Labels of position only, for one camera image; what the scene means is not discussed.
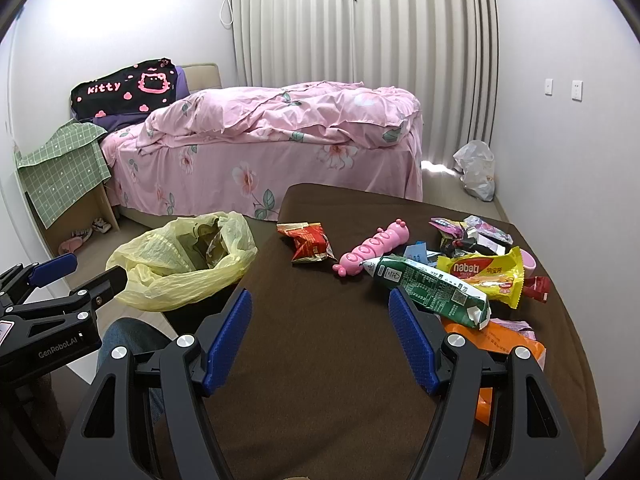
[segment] metal screw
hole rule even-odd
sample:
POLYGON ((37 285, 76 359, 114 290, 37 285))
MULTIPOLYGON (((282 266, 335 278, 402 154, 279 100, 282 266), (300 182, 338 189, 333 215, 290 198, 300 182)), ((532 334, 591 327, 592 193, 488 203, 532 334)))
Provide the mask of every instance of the metal screw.
POLYGON ((449 342, 451 346, 464 346, 465 338, 460 334, 449 334, 449 337, 447 337, 447 342, 449 342))
POLYGON ((178 338, 178 346, 181 346, 182 348, 187 348, 187 346, 191 346, 195 341, 196 341, 196 338, 194 338, 194 336, 192 336, 191 334, 181 335, 178 338))
POLYGON ((127 349, 124 346, 116 346, 111 350, 111 357, 114 359, 122 359, 125 355, 127 355, 127 349))
POLYGON ((529 359, 531 357, 531 352, 529 352, 529 349, 524 346, 518 346, 516 348, 516 355, 520 359, 529 359))

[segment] beige curtain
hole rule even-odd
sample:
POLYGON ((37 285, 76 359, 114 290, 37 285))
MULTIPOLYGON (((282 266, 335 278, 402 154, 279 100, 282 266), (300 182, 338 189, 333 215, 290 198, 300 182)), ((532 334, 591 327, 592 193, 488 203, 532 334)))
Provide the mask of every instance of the beige curtain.
POLYGON ((414 93, 422 153, 452 166, 490 142, 497 85, 495 0, 233 0, 240 81, 363 81, 414 93))

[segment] yellow trash bag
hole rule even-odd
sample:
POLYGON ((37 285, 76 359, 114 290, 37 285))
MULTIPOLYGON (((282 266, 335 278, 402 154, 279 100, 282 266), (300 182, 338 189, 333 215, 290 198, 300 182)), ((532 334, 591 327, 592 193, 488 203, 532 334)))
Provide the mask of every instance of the yellow trash bag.
POLYGON ((240 213, 212 213, 178 218, 121 245, 109 258, 107 269, 127 271, 127 286, 116 296, 124 304, 150 312, 162 312, 204 300, 239 280, 258 249, 249 225, 240 213), (228 252, 213 269, 196 270, 190 248, 198 239, 198 227, 218 219, 228 252))

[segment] white plastic bag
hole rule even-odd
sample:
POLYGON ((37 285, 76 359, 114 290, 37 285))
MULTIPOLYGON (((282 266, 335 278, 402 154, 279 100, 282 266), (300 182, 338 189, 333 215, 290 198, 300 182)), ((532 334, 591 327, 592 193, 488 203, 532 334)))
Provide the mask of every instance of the white plastic bag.
POLYGON ((494 154, 486 142, 472 140, 453 154, 464 175, 460 180, 469 193, 485 202, 494 199, 494 154))
POLYGON ((178 218, 147 231, 111 255, 107 269, 127 271, 127 286, 116 296, 122 303, 150 312, 173 310, 196 303, 239 280, 258 249, 249 225, 240 213, 212 213, 178 218), (196 270, 185 248, 197 240, 198 226, 218 219, 228 255, 213 269, 196 270))

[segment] brown tablecloth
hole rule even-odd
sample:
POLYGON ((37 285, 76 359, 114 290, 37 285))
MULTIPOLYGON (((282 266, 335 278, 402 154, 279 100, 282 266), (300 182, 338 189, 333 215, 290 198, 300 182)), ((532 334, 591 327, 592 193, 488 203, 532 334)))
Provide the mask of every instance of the brown tablecloth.
MULTIPOLYGON (((300 184, 289 188, 281 222, 322 222, 340 255, 396 218, 410 242, 437 247, 433 216, 467 214, 401 198, 300 184)), ((530 251, 517 229, 492 221, 530 251)), ((338 279, 332 262, 293 266, 292 243, 274 235, 242 279, 254 316, 226 385, 206 400, 236 480, 403 480, 424 441, 435 402, 415 382, 389 321, 388 291, 365 273, 338 279)), ((538 266, 538 275, 546 275, 538 266)), ((546 346, 555 389, 590 471, 604 454, 591 371, 562 300, 521 298, 517 311, 546 346)), ((461 478, 476 478, 486 427, 476 422, 461 478)), ((166 426, 156 428, 166 478, 175 465, 166 426)))

